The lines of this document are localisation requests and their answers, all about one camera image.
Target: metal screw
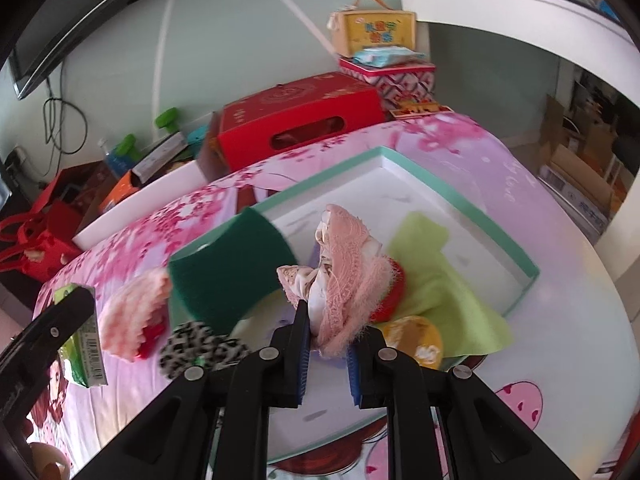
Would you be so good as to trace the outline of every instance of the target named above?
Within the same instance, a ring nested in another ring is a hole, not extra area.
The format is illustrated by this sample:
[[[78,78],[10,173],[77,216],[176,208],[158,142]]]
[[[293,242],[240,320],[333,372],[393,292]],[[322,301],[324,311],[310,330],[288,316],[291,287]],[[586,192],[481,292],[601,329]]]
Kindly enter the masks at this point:
[[[188,381],[197,381],[204,375],[204,370],[199,366],[192,366],[184,371],[184,378]]]
[[[393,361],[398,357],[398,352],[393,348],[381,348],[378,350],[378,357],[383,361]]]
[[[278,349],[274,348],[273,346],[267,346],[266,348],[260,350],[260,353],[258,355],[260,356],[260,359],[271,361],[272,359],[278,357],[280,355],[280,352],[278,352]]]
[[[454,367],[453,374],[459,379],[468,379],[473,375],[471,368],[465,365],[458,365]]]

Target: white line on wall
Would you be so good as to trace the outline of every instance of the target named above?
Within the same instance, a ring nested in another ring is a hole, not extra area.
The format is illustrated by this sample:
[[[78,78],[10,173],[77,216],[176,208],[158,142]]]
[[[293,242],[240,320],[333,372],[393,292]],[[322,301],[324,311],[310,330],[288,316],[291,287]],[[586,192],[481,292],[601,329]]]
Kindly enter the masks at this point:
[[[302,22],[306,29],[320,42],[324,49],[331,55],[336,56],[334,46],[322,33],[322,31],[316,27],[316,24],[300,9],[300,7],[293,0],[280,0],[289,9],[293,15]]]
[[[156,61],[154,63],[154,81],[151,87],[151,124],[153,140],[160,138],[160,132],[156,128],[155,119],[160,115],[160,86],[162,84],[162,64],[164,63],[164,47],[166,45],[166,36],[169,32],[169,23],[171,22],[171,14],[174,10],[175,0],[166,0],[164,4],[164,14],[160,23],[160,32],[158,33],[158,45],[156,46]]]

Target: gray wall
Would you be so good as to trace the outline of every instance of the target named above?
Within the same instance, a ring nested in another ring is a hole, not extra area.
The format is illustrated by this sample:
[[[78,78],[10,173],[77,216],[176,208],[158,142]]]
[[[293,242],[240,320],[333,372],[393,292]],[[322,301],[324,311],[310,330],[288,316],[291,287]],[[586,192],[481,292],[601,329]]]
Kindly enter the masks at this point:
[[[66,156],[63,166],[101,158],[101,137],[117,142],[132,132],[143,146],[151,142],[154,71],[161,75],[159,109],[180,107],[186,122],[279,82],[335,69],[334,58],[280,0],[174,0],[164,20],[168,1],[133,4],[68,57],[65,96],[87,114],[90,134],[86,147]],[[292,1],[328,36],[329,13],[353,0]],[[385,1],[400,6],[400,0]],[[158,62],[163,21],[168,27]],[[442,102],[499,137],[537,128],[544,94],[554,86],[555,56],[474,30],[433,25],[431,33]],[[0,72],[0,155],[20,144],[40,171],[50,157],[42,126],[45,98],[41,86],[18,102],[7,68]],[[73,111],[65,135],[67,149],[81,139],[82,123]]]

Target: red bag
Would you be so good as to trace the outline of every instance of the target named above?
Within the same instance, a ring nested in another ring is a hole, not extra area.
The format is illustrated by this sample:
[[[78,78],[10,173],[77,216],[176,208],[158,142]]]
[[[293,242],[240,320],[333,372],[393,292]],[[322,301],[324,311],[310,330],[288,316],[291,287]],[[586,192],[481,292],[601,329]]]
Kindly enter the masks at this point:
[[[82,215],[62,200],[54,200],[46,212],[30,211],[0,221],[0,240],[15,242],[0,251],[0,272],[19,270],[40,282],[47,282],[82,251],[72,239]],[[20,224],[15,233],[9,225]]]

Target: dark green cloth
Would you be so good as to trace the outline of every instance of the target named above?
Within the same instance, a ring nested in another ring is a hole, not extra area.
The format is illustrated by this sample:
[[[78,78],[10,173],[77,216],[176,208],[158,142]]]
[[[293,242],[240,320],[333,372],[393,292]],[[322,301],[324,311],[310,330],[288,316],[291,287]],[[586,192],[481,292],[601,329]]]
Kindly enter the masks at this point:
[[[280,232],[247,207],[219,238],[168,269],[185,309],[219,335],[231,333],[255,303],[280,288],[277,267],[296,263]]]

